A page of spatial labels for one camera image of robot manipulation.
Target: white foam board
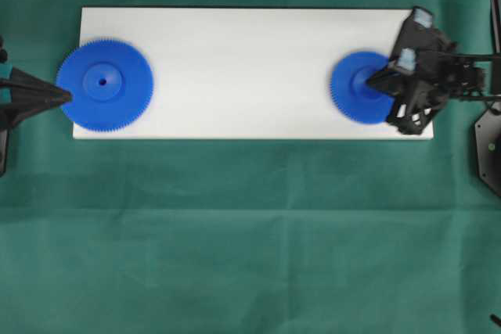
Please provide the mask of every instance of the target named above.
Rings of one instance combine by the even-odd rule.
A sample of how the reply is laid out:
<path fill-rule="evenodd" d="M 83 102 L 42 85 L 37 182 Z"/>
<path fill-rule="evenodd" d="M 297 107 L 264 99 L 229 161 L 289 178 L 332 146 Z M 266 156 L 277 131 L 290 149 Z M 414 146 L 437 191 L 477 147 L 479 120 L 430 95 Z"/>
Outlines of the white foam board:
<path fill-rule="evenodd" d="M 429 139 L 364 125 L 331 102 L 330 75 L 357 50 L 389 54 L 409 10 L 83 8 L 80 43 L 134 45 L 150 106 L 115 132 L 75 138 Z"/>

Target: blue gear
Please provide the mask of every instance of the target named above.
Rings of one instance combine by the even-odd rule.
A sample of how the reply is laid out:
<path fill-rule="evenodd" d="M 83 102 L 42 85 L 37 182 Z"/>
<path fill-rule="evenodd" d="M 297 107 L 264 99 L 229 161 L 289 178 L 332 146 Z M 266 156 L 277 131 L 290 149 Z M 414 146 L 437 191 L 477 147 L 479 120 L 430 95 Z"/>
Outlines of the blue gear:
<path fill-rule="evenodd" d="M 364 51 L 350 54 L 336 65 L 330 81 L 330 96 L 344 115 L 364 124 L 386 120 L 394 99 L 370 88 L 366 80 L 387 63 L 385 56 Z"/>
<path fill-rule="evenodd" d="M 150 104 L 153 75 L 135 48 L 118 41 L 94 41 L 66 58 L 56 84 L 73 101 L 61 108 L 92 131 L 114 131 L 136 120 Z"/>

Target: large blue gear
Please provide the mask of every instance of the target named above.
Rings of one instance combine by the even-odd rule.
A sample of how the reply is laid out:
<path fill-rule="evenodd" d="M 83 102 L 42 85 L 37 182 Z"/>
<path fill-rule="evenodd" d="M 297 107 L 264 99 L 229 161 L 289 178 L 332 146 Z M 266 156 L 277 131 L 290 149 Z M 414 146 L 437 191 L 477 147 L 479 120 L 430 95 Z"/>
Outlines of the large blue gear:
<path fill-rule="evenodd" d="M 344 57 L 336 65 L 330 81 L 330 95 L 345 116 L 364 124 L 386 120 L 394 99 L 370 88 L 366 80 L 387 63 L 385 56 L 363 51 Z"/>
<path fill-rule="evenodd" d="M 73 101 L 61 108 L 92 131 L 114 131 L 136 120 L 150 104 L 153 75 L 135 48 L 119 41 L 94 41 L 66 58 L 56 84 Z"/>

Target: green fabric background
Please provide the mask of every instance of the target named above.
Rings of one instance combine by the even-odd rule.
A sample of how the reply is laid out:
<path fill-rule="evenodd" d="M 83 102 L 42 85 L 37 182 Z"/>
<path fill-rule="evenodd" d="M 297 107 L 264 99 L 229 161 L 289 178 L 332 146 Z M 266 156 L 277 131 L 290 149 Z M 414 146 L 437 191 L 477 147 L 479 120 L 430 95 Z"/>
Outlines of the green fabric background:
<path fill-rule="evenodd" d="M 84 5 L 422 5 L 492 51 L 489 0 L 0 0 L 11 63 L 54 81 Z M 430 142 L 76 142 L 60 110 L 27 120 L 0 180 L 0 331 L 499 332 L 481 113 L 450 103 Z"/>

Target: black machine part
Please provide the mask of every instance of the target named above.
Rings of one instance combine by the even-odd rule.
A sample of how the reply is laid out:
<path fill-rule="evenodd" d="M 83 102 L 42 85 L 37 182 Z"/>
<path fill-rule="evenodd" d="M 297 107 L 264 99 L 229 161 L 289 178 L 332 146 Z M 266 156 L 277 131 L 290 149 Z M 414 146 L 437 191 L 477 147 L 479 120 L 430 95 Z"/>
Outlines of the black machine part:
<path fill-rule="evenodd" d="M 7 58 L 2 51 L 5 50 L 0 50 L 4 59 L 0 63 Z M 71 101 L 71 93 L 16 68 L 12 69 L 9 79 L 0 79 L 0 89 L 3 88 L 9 90 L 11 99 L 0 103 L 0 176 L 7 164 L 9 132 L 28 117 Z"/>
<path fill-rule="evenodd" d="M 485 73 L 476 62 L 501 63 L 498 55 L 457 54 L 433 26 L 433 14 L 414 7 L 405 19 L 388 65 L 367 84 L 395 98 L 386 121 L 404 135 L 420 135 L 449 99 L 482 101 L 489 111 L 501 97 L 483 94 Z"/>
<path fill-rule="evenodd" d="M 501 53 L 501 0 L 491 0 L 492 44 L 496 54 Z M 491 94 L 501 94 L 501 63 L 492 64 Z"/>
<path fill-rule="evenodd" d="M 474 126 L 478 174 L 492 191 L 501 196 L 501 118 L 486 111 Z"/>

